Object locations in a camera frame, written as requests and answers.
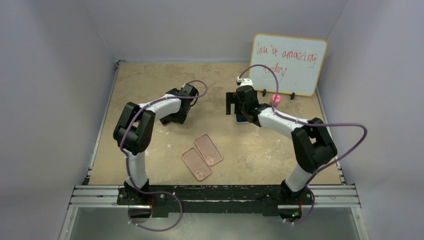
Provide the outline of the phone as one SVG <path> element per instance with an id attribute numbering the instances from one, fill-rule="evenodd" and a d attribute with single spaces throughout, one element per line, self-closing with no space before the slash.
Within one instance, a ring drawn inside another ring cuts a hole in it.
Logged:
<path id="1" fill-rule="evenodd" d="M 168 126 L 170 124 L 173 123 L 173 121 L 169 121 L 169 120 L 160 120 L 160 123 L 162 124 L 162 126 Z"/>
<path id="2" fill-rule="evenodd" d="M 246 119 L 246 117 L 243 114 L 235 113 L 234 115 L 235 115 L 236 124 L 243 125 L 243 124 L 249 123 L 249 121 Z"/>

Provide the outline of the pink phone case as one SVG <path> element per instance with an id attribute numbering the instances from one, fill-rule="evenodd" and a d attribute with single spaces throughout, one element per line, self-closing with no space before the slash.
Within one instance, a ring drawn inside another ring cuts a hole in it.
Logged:
<path id="1" fill-rule="evenodd" d="M 203 181 L 212 173 L 212 168 L 195 147 L 183 152 L 181 158 L 198 181 Z"/>
<path id="2" fill-rule="evenodd" d="M 205 133 L 194 139 L 194 144 L 196 145 L 199 153 L 205 160 L 205 162 L 210 166 L 214 166 L 221 162 L 224 157 L 212 138 L 209 134 Z"/>

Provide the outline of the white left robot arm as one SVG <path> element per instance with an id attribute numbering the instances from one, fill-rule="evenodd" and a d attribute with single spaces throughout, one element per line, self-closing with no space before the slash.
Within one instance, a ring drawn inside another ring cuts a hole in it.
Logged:
<path id="1" fill-rule="evenodd" d="M 151 143 L 155 122 L 184 123 L 193 101 L 204 95 L 192 83 L 173 88 L 162 97 L 146 103 L 128 102 L 122 110 L 113 139 L 125 157 L 125 188 L 130 190 L 130 199 L 138 205 L 149 199 L 145 151 Z"/>

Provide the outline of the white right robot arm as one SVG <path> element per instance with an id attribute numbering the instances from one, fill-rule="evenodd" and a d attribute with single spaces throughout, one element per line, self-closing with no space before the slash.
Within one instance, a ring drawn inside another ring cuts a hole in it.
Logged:
<path id="1" fill-rule="evenodd" d="M 225 107 L 227 115 L 233 108 L 235 114 L 242 114 L 249 123 L 273 130 L 292 141 L 297 164 L 280 185 L 280 196 L 288 204 L 298 200 L 300 191 L 307 186 L 313 174 L 338 154 L 320 118 L 298 119 L 276 110 L 273 105 L 260 103 L 257 92 L 250 85 L 226 92 Z"/>

